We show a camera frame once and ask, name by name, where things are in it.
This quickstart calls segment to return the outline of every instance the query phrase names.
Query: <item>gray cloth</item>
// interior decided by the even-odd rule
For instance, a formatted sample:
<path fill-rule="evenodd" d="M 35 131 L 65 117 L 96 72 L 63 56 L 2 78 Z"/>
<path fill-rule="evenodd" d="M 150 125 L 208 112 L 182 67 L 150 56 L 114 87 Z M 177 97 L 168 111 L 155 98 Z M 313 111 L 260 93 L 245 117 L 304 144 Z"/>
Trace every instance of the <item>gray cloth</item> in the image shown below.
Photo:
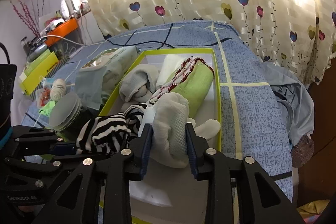
<path fill-rule="evenodd" d="M 305 86 L 288 69 L 262 63 L 263 74 L 273 92 L 278 93 L 289 139 L 293 146 L 302 136 L 314 131 L 314 102 Z"/>
<path fill-rule="evenodd" d="M 140 102 L 139 100 L 146 97 L 146 95 L 148 97 L 148 91 L 152 94 L 156 91 L 155 84 L 158 77 L 159 72 L 155 66 L 147 64 L 137 65 L 120 82 L 119 94 L 121 99 L 125 102 L 129 102 L 131 99 Z M 137 97 L 139 91 L 142 95 L 142 90 L 144 89 L 143 86 L 146 86 L 146 89 L 148 90 L 146 91 L 146 95 Z"/>

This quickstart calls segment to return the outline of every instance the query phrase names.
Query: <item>metal screw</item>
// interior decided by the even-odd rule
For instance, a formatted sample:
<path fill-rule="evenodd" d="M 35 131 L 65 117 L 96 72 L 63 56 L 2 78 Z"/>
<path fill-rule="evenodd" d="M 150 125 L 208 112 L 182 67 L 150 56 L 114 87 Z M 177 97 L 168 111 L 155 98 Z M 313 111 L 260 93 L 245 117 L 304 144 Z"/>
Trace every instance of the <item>metal screw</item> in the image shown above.
<path fill-rule="evenodd" d="M 252 157 L 246 157 L 245 162 L 248 163 L 248 164 L 253 164 L 255 162 L 255 160 Z"/>
<path fill-rule="evenodd" d="M 132 150 L 126 148 L 126 149 L 121 150 L 121 153 L 122 153 L 124 156 L 127 156 L 127 155 L 129 155 L 130 153 L 132 153 Z"/>
<path fill-rule="evenodd" d="M 59 160 L 55 160 L 53 163 L 52 163 L 54 166 L 60 166 L 61 165 L 61 162 Z"/>
<path fill-rule="evenodd" d="M 35 186 L 38 187 L 38 188 L 42 187 L 43 186 L 43 181 L 42 180 L 35 181 Z"/>
<path fill-rule="evenodd" d="M 87 159 L 83 160 L 83 164 L 84 164 L 84 165 L 90 165 L 90 164 L 92 164 L 92 163 L 93 163 L 93 160 L 90 159 L 90 158 L 87 158 Z"/>
<path fill-rule="evenodd" d="M 209 154 L 209 155 L 214 155 L 217 153 L 216 149 L 213 149 L 213 148 L 208 148 L 206 150 L 206 153 Z"/>

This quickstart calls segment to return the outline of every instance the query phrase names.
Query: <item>blue bedsheet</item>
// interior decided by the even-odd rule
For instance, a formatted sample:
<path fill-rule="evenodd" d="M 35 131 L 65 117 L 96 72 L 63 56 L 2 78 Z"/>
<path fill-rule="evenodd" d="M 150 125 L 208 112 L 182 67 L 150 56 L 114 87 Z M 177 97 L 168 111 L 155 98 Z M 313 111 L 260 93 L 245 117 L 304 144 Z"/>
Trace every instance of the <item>blue bedsheet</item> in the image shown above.
<path fill-rule="evenodd" d="M 221 83 L 222 152 L 236 158 L 252 156 L 271 176 L 292 170 L 288 135 L 275 96 L 257 57 L 231 25 L 201 20 L 132 30 L 84 47 L 54 78 L 67 78 L 68 85 L 74 84 L 78 70 L 88 61 L 103 50 L 124 45 L 137 45 L 141 50 L 171 46 L 213 48 Z M 38 116 L 33 103 L 22 125 L 33 126 Z M 48 118 L 40 116 L 35 126 L 41 125 L 47 126 Z M 291 200 L 292 177 L 278 180 L 277 184 Z"/>

